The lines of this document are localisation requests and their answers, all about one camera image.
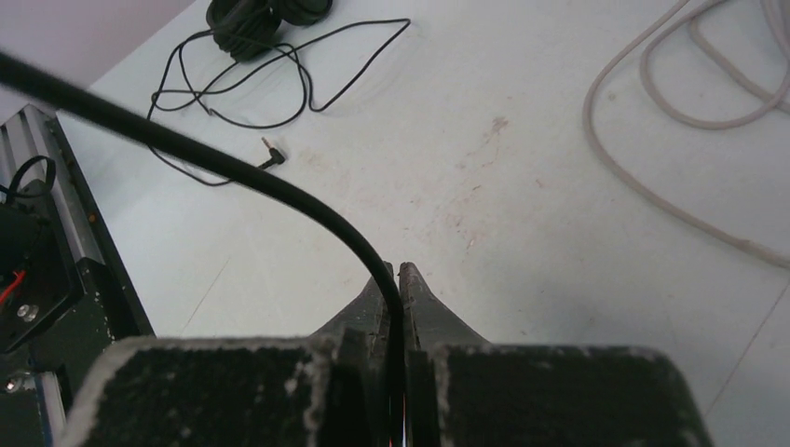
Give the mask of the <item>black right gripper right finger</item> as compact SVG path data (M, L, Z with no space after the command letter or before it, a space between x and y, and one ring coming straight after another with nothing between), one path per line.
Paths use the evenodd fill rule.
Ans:
M399 269L408 446L709 446L687 381L639 345L484 339Z

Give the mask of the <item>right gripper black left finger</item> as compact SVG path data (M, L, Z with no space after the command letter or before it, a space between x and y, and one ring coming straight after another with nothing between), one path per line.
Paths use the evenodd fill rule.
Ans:
M130 337L97 357L59 446L389 446L373 280L307 336Z

